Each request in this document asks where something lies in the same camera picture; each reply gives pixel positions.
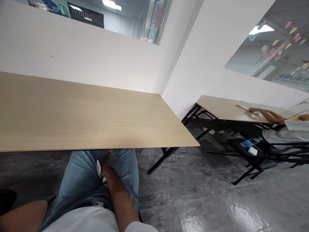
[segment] table frame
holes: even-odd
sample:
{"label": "table frame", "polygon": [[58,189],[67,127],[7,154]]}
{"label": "table frame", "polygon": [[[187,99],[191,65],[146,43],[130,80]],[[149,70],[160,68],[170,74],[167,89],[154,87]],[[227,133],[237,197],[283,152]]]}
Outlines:
{"label": "table frame", "polygon": [[[216,116],[214,116],[212,113],[210,113],[206,109],[202,108],[198,103],[195,103],[195,105],[192,107],[191,110],[189,110],[189,112],[186,114],[186,116],[183,118],[183,120],[181,122],[186,126],[192,120],[193,117],[196,117],[197,119],[202,120],[199,116],[204,114],[204,113],[212,119],[212,122],[209,125],[207,125],[206,131],[204,131],[198,137],[195,138],[197,141],[199,141],[201,138],[203,138],[209,131],[211,131],[215,126],[219,125],[222,122],[236,123],[236,124],[253,124],[253,125],[258,125],[258,126],[265,128],[265,129],[272,129],[273,126],[274,126],[274,124],[270,123],[270,122],[264,123],[264,122],[222,120],[222,119],[219,119]],[[179,147],[172,147],[172,148],[169,148],[168,150],[166,148],[162,148],[163,156],[148,170],[148,174],[152,174],[158,167],[161,166],[161,164],[166,159],[168,159],[178,149],[179,149]]]}

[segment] shoe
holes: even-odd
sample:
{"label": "shoe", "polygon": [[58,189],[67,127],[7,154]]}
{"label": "shoe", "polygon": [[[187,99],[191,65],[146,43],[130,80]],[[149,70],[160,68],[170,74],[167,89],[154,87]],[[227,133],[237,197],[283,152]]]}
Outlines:
{"label": "shoe", "polygon": [[208,133],[210,133],[210,134],[215,134],[215,130],[214,129],[212,129],[211,131],[209,131]]}

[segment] fluorescent light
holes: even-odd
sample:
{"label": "fluorescent light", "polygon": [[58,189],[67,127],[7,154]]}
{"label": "fluorescent light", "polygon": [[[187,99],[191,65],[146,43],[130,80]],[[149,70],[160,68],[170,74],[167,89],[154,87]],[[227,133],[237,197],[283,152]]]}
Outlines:
{"label": "fluorescent light", "polygon": [[121,10],[121,6],[119,5],[116,5],[116,3],[114,3],[113,1],[111,0],[102,0],[103,4],[105,6],[108,6],[110,8],[113,8],[113,9],[116,9],[116,10]]}
{"label": "fluorescent light", "polygon": [[258,30],[258,26],[256,26],[255,28],[253,28],[250,34],[258,34],[261,32],[269,32],[269,31],[274,31],[274,29],[265,24],[260,30]]}
{"label": "fluorescent light", "polygon": [[79,10],[79,11],[82,11],[80,8],[76,7],[76,6],[72,6],[72,5],[69,5],[70,7],[72,7],[73,9],[75,10]]}

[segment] ripped jeans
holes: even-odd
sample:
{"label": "ripped jeans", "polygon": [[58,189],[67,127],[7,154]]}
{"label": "ripped jeans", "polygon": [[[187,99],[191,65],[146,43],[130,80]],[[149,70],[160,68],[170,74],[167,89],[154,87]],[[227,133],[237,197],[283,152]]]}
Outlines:
{"label": "ripped jeans", "polygon": [[[109,150],[73,151],[65,169],[59,190],[57,206],[43,223],[39,232],[59,219],[65,213],[91,205],[101,205],[114,211],[108,184],[102,184],[97,175],[96,161],[100,160]],[[116,155],[114,173],[130,194],[138,214],[138,166],[134,149],[113,149]]]}

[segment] plastic water bottle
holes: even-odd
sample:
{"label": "plastic water bottle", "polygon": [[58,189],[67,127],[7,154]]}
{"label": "plastic water bottle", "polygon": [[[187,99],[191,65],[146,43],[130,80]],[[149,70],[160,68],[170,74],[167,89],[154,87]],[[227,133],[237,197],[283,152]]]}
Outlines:
{"label": "plastic water bottle", "polygon": [[263,140],[262,138],[249,139],[249,140],[243,141],[240,144],[244,147],[252,147],[253,145],[258,144],[262,140]]}

